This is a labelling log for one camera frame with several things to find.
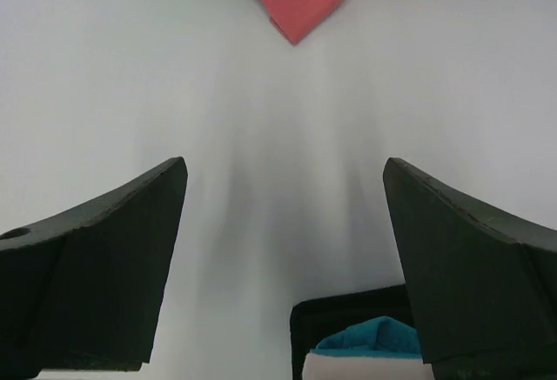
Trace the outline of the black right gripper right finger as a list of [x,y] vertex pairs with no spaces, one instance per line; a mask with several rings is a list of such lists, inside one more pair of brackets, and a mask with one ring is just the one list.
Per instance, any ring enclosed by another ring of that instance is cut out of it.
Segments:
[[419,335],[438,379],[556,376],[556,233],[400,158],[386,200]]

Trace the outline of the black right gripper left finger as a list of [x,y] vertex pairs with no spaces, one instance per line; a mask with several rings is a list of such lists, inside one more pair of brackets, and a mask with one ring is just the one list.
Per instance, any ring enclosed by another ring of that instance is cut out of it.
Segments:
[[1,376],[149,363],[185,200],[172,157],[1,236]]

